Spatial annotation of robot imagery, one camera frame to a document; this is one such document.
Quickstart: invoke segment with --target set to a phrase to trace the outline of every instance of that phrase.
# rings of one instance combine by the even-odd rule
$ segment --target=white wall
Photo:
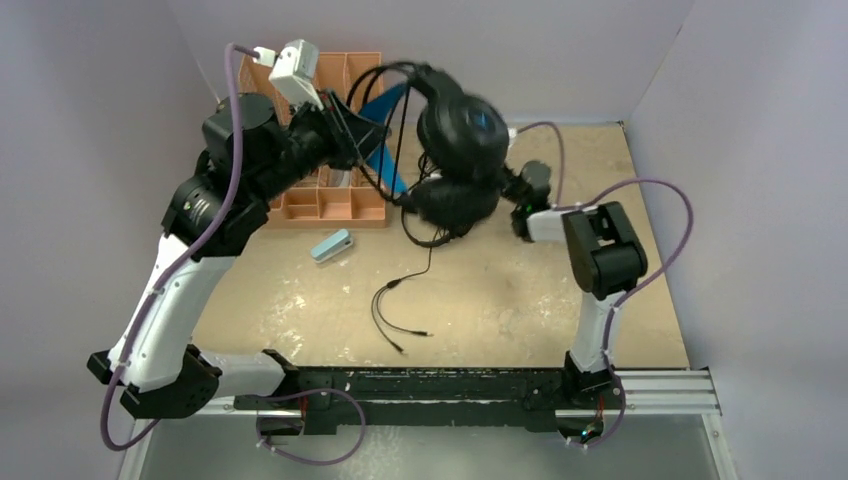
[[[845,478],[848,4],[699,0],[629,126],[640,175],[692,197],[670,274],[745,479]],[[677,199],[646,189],[660,250]]]
[[[169,0],[219,94],[221,49],[381,51],[447,69],[510,120],[617,121],[647,88],[694,0]]]
[[[165,0],[4,0],[0,62],[0,477],[114,478],[85,362],[126,326],[214,101]]]

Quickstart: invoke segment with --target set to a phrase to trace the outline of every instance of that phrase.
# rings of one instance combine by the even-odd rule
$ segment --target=orange storage organizer
[[[321,53],[312,84],[317,89],[332,88],[344,100],[356,78],[381,60],[380,53]],[[269,67],[245,56],[239,90],[271,98],[277,118],[288,124],[289,104],[268,81],[270,73]],[[383,93],[382,79],[373,90],[372,97]],[[362,107],[364,91],[360,89],[354,97],[355,112]],[[337,186],[343,178],[347,183]],[[268,217],[266,228],[383,228],[388,225],[388,205],[358,170],[340,172],[324,166],[271,202]]]

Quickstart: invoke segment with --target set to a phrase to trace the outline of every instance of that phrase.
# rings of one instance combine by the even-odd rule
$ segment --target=white cable connector
[[[253,63],[274,68],[274,62],[277,61],[277,52],[265,47],[256,47],[253,51],[259,54],[259,58],[254,58]]]
[[[515,145],[515,139],[518,137],[518,129],[508,128],[507,133],[509,133],[509,148],[512,148]]]

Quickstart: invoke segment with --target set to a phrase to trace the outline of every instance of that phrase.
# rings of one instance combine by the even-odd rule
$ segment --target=black headphones
[[[427,99],[416,127],[424,149],[419,167],[438,170],[439,176],[420,179],[397,203],[404,225],[406,215],[414,213],[445,232],[428,242],[404,228],[416,244],[435,247],[465,235],[494,213],[507,182],[509,132],[489,102],[464,92],[442,70],[416,64],[408,84]]]

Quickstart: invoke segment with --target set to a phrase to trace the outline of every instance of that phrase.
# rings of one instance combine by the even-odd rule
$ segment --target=tan tabletop
[[[588,201],[634,176],[620,127],[561,131],[568,155],[563,204]],[[400,164],[408,181],[416,176],[419,152],[410,129]],[[531,159],[548,163],[557,174],[549,129],[521,135],[509,163],[520,168]],[[656,269],[659,256],[639,188],[608,198],[624,205],[649,270]],[[560,366],[576,333],[582,292],[571,277],[565,246],[516,238],[511,209],[502,201],[468,236],[435,249],[429,273],[386,294],[382,311],[389,321],[433,334],[414,337],[387,329],[405,355],[382,338],[370,314],[378,288],[427,263],[427,250],[407,240],[397,212],[389,228],[353,230],[355,246],[321,265],[309,251],[333,230],[257,232],[212,295],[194,342],[222,353],[274,348],[300,365]],[[413,229],[419,236],[432,232],[420,224]],[[688,366],[664,277],[622,312],[614,352],[619,366]]]

